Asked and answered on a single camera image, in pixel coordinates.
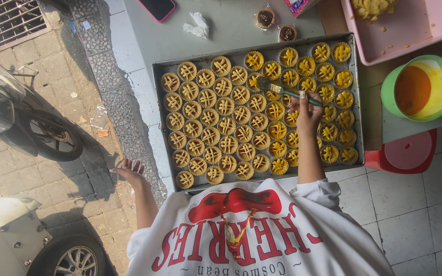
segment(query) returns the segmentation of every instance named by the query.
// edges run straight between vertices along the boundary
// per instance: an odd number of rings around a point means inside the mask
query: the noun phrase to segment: pastry brush
[[[286,89],[286,88],[280,86],[279,84],[271,83],[268,78],[258,77],[257,78],[257,87],[262,90],[270,90],[275,93],[286,94],[291,97],[295,97],[296,99],[300,98],[300,95],[298,93],[295,93],[289,89]],[[314,98],[310,98],[310,103],[314,106],[317,106],[317,107],[323,106],[323,104],[321,102],[317,101]]]

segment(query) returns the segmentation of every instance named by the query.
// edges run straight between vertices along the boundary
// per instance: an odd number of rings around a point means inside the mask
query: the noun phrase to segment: white tile floor
[[[149,126],[149,137],[157,164],[168,164],[160,137],[156,96],[144,69],[139,47],[120,0],[106,0],[115,58],[126,72]],[[173,192],[168,165],[158,166],[160,177]],[[442,276],[442,128],[433,163],[422,174],[400,175],[369,168],[327,173],[340,183],[340,206],[363,225],[385,252],[396,275]],[[290,191],[296,178],[278,181]]]

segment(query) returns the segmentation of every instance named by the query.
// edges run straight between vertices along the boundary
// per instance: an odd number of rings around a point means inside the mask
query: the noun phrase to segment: tire
[[[75,131],[74,126],[67,123],[63,119],[59,118],[58,116],[55,116],[51,113],[41,111],[41,110],[35,110],[34,114],[40,117],[43,117],[51,122],[57,123],[61,126],[64,126],[66,128],[66,133],[69,135],[69,137],[75,142],[74,148],[71,151],[59,151],[55,148],[52,148],[48,146],[45,142],[43,142],[32,130],[31,123],[32,118],[27,117],[24,122],[25,127],[28,128],[28,133],[34,140],[39,155],[58,162],[69,162],[78,159],[81,156],[81,153],[83,153],[83,141],[80,138],[80,135]]]
[[[34,263],[28,270],[27,276],[60,276],[64,275],[59,273],[57,268],[63,270],[68,269],[69,271],[76,273],[79,267],[68,262],[66,256],[68,251],[72,250],[72,258],[76,260],[76,250],[80,248],[80,260],[84,261],[85,257],[89,252],[90,258],[81,268],[86,268],[92,265],[92,259],[95,265],[91,266],[89,269],[85,270],[83,275],[86,276],[105,276],[105,266],[106,261],[100,245],[90,236],[82,234],[74,234],[66,237],[57,239],[47,245],[44,250],[38,255]]]

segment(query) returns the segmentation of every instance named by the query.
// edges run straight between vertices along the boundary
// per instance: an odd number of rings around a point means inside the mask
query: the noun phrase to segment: orange liquid
[[[426,72],[416,66],[407,66],[395,84],[395,100],[398,108],[412,116],[426,106],[431,97],[431,81]]]

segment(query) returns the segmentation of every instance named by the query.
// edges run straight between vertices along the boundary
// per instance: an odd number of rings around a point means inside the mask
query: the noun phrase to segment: crumpled tissue
[[[197,27],[185,23],[184,31],[191,32],[198,37],[207,39],[207,37],[209,36],[209,26],[207,25],[206,20],[202,17],[202,14],[200,14],[200,12],[191,12],[190,15],[197,24]]]

